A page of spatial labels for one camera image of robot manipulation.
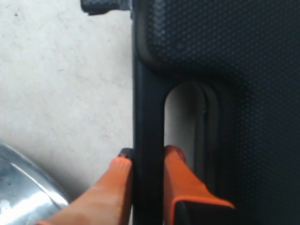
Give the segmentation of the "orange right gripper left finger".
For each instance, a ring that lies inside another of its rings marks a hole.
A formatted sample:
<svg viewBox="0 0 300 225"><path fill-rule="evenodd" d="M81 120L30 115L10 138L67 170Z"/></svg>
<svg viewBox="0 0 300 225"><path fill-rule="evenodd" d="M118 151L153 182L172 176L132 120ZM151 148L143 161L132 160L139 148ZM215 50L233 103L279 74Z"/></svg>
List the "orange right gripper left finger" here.
<svg viewBox="0 0 300 225"><path fill-rule="evenodd" d="M69 206L37 225L127 225L132 204L132 162L116 157L104 175Z"/></svg>

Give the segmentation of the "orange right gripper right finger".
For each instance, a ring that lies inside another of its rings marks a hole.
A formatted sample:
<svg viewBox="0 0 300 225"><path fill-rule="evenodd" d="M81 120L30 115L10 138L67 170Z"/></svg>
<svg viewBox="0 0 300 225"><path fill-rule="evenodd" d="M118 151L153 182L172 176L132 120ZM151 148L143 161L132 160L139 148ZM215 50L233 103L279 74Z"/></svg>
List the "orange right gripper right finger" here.
<svg viewBox="0 0 300 225"><path fill-rule="evenodd" d="M183 151L165 146L164 224L232 225L235 207L213 195L189 169Z"/></svg>

